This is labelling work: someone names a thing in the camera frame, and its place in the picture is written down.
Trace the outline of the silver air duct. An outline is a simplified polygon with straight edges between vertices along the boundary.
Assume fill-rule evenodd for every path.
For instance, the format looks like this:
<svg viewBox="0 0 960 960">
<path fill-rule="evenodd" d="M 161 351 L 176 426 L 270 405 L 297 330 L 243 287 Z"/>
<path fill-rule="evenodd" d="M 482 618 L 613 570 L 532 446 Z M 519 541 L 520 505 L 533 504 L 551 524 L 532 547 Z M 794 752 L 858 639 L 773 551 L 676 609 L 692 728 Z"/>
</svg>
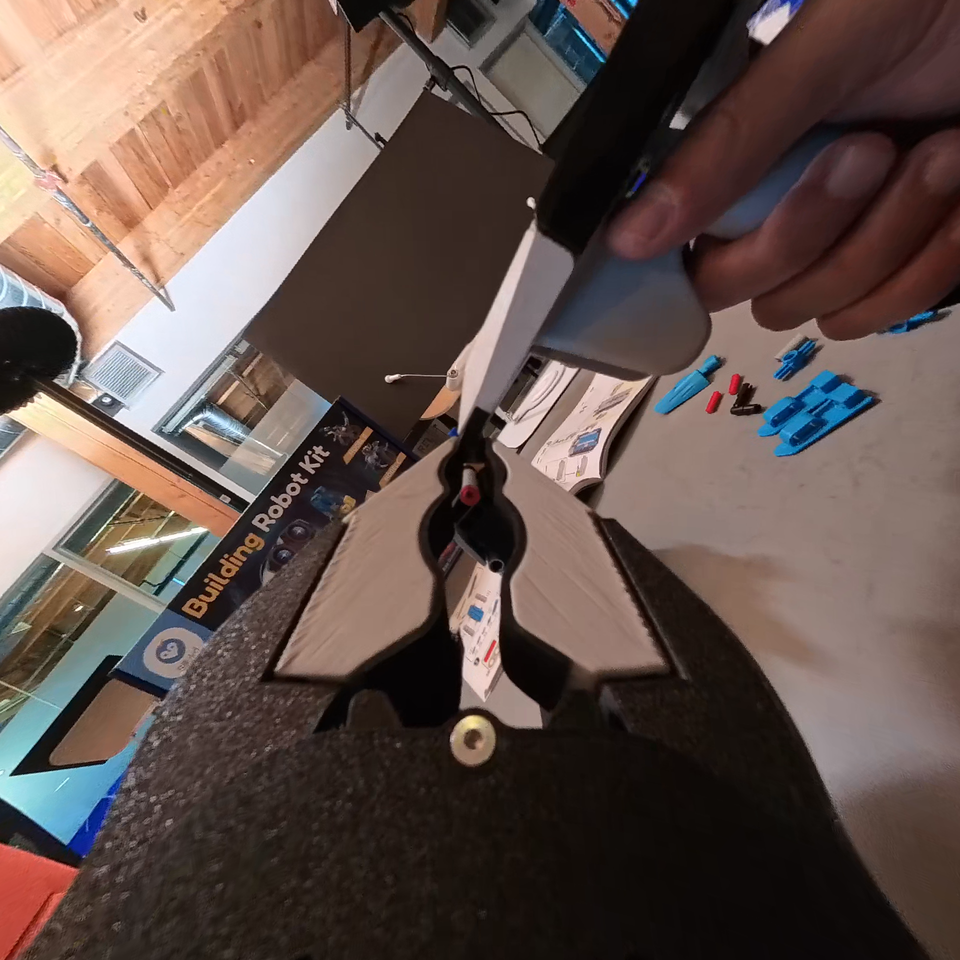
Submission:
<svg viewBox="0 0 960 960">
<path fill-rule="evenodd" d="M 1 266 L 1 308 L 35 307 L 46 309 L 63 318 L 76 334 L 80 333 L 76 320 L 56 297 L 44 293 L 35 284 L 16 272 Z"/>
</svg>

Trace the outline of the studio panel light on stand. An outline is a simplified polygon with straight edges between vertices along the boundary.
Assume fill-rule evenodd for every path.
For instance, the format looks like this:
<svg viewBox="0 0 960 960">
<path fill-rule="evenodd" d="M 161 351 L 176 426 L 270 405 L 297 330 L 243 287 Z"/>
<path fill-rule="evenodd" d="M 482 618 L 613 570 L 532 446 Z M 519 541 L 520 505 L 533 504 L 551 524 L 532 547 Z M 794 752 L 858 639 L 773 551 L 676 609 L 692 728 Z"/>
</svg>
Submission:
<svg viewBox="0 0 960 960">
<path fill-rule="evenodd" d="M 498 24 L 501 2 L 331 2 L 342 32 L 342 93 L 339 114 L 347 131 L 382 150 L 384 135 L 364 126 L 357 114 L 360 81 L 354 78 L 354 40 L 362 29 L 383 26 L 426 72 L 423 90 L 445 97 L 468 114 L 540 152 L 543 138 L 533 120 L 493 83 L 481 78 L 481 46 Z"/>
</svg>

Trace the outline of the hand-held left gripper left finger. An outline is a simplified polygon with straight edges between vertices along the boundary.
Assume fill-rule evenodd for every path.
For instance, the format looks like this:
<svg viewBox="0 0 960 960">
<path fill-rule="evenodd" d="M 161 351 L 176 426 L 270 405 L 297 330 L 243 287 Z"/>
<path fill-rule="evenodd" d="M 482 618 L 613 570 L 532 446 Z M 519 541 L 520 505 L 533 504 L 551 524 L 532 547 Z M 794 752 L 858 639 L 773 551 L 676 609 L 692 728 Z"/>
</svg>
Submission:
<svg viewBox="0 0 960 960">
<path fill-rule="evenodd" d="M 460 643 L 428 522 L 449 505 L 450 438 L 354 510 L 272 667 L 334 689 L 319 728 L 342 728 L 368 694 L 399 726 L 437 728 L 459 711 Z"/>
</svg>

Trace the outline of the wall air vent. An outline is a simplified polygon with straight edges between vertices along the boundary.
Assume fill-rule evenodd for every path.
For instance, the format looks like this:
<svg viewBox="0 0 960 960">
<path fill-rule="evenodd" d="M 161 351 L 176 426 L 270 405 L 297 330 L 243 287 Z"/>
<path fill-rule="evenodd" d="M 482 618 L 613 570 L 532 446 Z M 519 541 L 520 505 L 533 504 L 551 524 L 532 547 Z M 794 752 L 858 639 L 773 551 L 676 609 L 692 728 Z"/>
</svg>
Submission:
<svg viewBox="0 0 960 960">
<path fill-rule="evenodd" d="M 162 376 L 160 367 L 120 341 L 112 342 L 85 363 L 78 375 L 98 395 L 108 396 L 127 409 L 137 404 Z"/>
</svg>

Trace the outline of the white folding stand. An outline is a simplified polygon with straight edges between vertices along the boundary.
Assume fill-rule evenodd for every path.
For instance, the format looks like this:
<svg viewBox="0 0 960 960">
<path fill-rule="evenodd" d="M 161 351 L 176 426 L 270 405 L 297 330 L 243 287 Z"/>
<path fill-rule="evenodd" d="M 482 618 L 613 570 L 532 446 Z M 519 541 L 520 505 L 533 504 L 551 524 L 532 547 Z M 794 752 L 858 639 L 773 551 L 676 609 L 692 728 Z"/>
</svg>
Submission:
<svg viewBox="0 0 960 960">
<path fill-rule="evenodd" d="M 443 385 L 422 418 L 433 421 L 459 411 L 464 373 L 473 343 L 468 342 L 445 374 L 392 373 L 384 376 L 392 385 L 413 380 L 440 380 Z M 529 357 L 503 402 L 496 408 L 493 426 L 499 442 L 510 450 L 522 448 L 568 389 L 578 370 L 558 361 Z"/>
</svg>

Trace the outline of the black backdrop board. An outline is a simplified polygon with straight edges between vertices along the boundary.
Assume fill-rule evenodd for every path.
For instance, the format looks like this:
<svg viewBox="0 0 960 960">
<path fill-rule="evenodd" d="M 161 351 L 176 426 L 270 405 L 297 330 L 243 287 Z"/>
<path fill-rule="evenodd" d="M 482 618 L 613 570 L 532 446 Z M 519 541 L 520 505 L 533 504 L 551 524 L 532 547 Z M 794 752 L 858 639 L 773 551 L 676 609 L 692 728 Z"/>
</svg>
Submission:
<svg viewBox="0 0 960 960">
<path fill-rule="evenodd" d="M 328 401 L 402 440 L 482 326 L 553 161 L 422 93 L 248 326 Z"/>
</svg>

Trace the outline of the grey desk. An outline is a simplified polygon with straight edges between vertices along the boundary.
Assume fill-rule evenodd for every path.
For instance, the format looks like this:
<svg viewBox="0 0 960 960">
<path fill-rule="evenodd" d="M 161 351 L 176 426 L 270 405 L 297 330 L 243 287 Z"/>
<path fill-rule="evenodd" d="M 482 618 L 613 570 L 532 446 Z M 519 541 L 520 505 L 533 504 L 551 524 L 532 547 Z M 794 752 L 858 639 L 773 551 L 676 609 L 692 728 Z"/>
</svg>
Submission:
<svg viewBox="0 0 960 960">
<path fill-rule="evenodd" d="M 958 958 L 958 309 L 906 334 L 820 341 L 775 381 L 789 332 L 714 316 L 715 386 L 661 415 L 656 382 L 587 501 L 750 650 L 846 830 L 929 953 Z M 778 458 L 761 417 L 708 414 L 732 374 L 769 406 L 823 370 L 877 396 Z"/>
</svg>

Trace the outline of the open instruction booklet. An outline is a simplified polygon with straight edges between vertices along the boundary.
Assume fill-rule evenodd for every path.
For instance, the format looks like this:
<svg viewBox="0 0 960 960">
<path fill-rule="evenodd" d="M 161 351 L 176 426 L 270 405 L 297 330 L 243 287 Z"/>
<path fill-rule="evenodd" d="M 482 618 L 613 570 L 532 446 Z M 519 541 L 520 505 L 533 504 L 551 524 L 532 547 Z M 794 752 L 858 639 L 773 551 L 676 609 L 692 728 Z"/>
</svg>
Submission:
<svg viewBox="0 0 960 960">
<path fill-rule="evenodd" d="M 626 381 L 594 373 L 577 405 L 532 447 L 531 466 L 570 495 L 599 485 L 614 439 L 656 382 L 650 376 Z M 499 576 L 477 562 L 450 614 L 451 630 L 463 646 L 462 679 L 480 704 L 489 700 L 503 674 L 499 593 Z"/>
</svg>

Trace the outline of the person's right hand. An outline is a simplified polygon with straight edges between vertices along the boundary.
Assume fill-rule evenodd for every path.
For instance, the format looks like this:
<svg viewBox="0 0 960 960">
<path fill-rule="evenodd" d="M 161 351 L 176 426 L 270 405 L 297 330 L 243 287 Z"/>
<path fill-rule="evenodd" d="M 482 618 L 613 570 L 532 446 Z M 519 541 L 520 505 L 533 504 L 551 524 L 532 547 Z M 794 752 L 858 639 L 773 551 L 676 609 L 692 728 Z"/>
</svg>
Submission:
<svg viewBox="0 0 960 960">
<path fill-rule="evenodd" d="M 959 4 L 804 2 L 611 223 L 621 258 L 694 241 L 711 313 L 834 341 L 936 306 L 959 276 Z M 758 229 L 702 239 L 810 129 L 846 127 Z"/>
</svg>

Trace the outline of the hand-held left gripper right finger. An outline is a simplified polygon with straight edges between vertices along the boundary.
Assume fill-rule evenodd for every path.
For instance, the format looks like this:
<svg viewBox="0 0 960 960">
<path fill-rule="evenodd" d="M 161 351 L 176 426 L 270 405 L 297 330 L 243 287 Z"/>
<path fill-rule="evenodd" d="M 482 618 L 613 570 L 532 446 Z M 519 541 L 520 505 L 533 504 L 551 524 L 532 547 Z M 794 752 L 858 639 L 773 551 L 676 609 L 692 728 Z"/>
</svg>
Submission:
<svg viewBox="0 0 960 960">
<path fill-rule="evenodd" d="M 671 663 L 599 517 L 500 442 L 492 504 L 512 536 L 501 582 L 502 663 L 545 712 L 571 691 L 666 677 Z"/>
</svg>

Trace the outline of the black pole with round top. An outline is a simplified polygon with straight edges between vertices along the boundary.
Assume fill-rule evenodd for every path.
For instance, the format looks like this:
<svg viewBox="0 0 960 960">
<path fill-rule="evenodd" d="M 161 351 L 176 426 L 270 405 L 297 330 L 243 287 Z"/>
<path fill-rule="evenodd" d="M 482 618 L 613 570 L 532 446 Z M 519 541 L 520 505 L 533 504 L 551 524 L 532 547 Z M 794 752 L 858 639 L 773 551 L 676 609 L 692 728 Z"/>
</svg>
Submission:
<svg viewBox="0 0 960 960">
<path fill-rule="evenodd" d="M 66 387 L 81 360 L 76 325 L 40 307 L 1 311 L 1 413 L 222 536 L 248 501 Z"/>
</svg>

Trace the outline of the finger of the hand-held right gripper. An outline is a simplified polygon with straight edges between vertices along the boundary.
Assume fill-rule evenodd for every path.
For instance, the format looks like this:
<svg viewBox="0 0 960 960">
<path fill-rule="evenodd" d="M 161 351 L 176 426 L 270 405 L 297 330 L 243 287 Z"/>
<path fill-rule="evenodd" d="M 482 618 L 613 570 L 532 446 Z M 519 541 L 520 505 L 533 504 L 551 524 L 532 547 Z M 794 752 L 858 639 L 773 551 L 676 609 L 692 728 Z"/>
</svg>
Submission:
<svg viewBox="0 0 960 960">
<path fill-rule="evenodd" d="M 484 427 L 531 354 L 573 265 L 573 255 L 531 222 L 463 363 L 459 451 L 481 450 Z"/>
</svg>

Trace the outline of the dark blue toy kit box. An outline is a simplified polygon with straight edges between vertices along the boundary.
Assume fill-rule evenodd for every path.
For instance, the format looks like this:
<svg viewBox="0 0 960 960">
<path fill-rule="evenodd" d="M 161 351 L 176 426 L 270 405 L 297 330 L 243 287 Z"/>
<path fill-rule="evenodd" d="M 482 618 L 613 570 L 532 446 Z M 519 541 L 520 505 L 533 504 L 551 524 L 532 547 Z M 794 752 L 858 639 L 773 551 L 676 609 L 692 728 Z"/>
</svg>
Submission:
<svg viewBox="0 0 960 960">
<path fill-rule="evenodd" d="M 110 678 L 164 697 L 253 594 L 418 459 L 353 404 L 335 400 Z"/>
</svg>

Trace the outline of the blue fin block piece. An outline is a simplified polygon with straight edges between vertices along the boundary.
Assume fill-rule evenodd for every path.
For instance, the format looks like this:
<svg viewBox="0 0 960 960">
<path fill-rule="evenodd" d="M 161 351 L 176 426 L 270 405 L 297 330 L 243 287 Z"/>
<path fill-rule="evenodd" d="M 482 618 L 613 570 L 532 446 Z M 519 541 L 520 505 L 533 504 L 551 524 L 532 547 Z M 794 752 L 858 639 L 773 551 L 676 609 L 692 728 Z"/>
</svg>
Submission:
<svg viewBox="0 0 960 960">
<path fill-rule="evenodd" d="M 724 366 L 725 360 L 718 355 L 710 355 L 702 365 L 680 378 L 664 396 L 654 404 L 654 412 L 668 415 L 678 407 L 691 401 L 713 383 L 714 374 Z"/>
</svg>

